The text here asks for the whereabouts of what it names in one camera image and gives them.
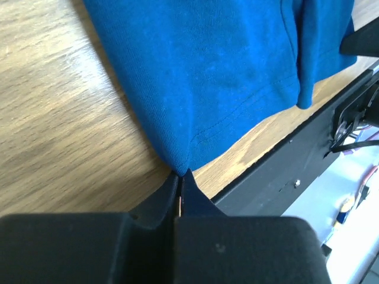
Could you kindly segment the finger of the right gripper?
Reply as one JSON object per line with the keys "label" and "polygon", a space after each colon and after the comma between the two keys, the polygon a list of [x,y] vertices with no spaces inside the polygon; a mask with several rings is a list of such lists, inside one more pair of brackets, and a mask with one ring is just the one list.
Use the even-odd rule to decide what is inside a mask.
{"label": "finger of the right gripper", "polygon": [[379,19],[374,19],[359,30],[345,37],[339,52],[351,56],[379,55]]}

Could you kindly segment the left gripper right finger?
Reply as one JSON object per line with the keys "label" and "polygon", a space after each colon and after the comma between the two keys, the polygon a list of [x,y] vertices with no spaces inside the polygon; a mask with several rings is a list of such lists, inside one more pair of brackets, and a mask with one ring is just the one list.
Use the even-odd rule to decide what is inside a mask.
{"label": "left gripper right finger", "polygon": [[199,189],[191,170],[187,170],[181,181],[181,215],[184,217],[226,216]]}

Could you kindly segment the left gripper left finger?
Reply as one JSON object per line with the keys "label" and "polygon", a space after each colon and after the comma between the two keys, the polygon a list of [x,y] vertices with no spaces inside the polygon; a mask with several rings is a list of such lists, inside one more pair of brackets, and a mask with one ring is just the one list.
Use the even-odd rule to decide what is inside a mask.
{"label": "left gripper left finger", "polygon": [[129,211],[129,216],[140,227],[154,230],[172,213],[176,201],[179,177],[170,173],[164,183],[143,202]]}

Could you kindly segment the dark blue t shirt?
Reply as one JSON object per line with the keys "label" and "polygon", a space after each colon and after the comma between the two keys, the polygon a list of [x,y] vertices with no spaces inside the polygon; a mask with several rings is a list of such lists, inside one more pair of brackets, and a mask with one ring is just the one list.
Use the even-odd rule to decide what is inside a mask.
{"label": "dark blue t shirt", "polygon": [[314,84],[356,62],[339,52],[353,1],[85,1],[127,100],[179,175],[262,120],[311,106]]}

